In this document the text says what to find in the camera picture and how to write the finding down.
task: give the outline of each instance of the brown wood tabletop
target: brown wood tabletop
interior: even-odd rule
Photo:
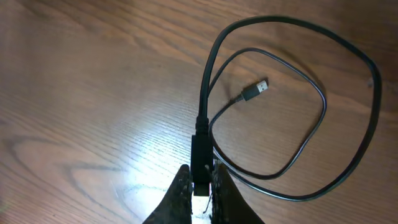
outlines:
[[[392,0],[0,0],[0,223],[141,223],[190,163],[203,69],[230,23],[280,14],[327,27],[367,53],[383,78],[377,131],[346,182],[311,202],[237,182],[266,223],[397,223],[398,2]],[[365,64],[319,34],[257,24],[228,36],[215,69],[260,47],[320,81],[328,111],[283,177],[256,183],[301,195],[333,180],[365,132],[373,83]],[[255,53],[234,60],[210,96],[213,116],[260,78],[269,89],[215,126],[225,153],[270,174],[321,109],[304,80]],[[194,223],[207,198],[195,198]]]

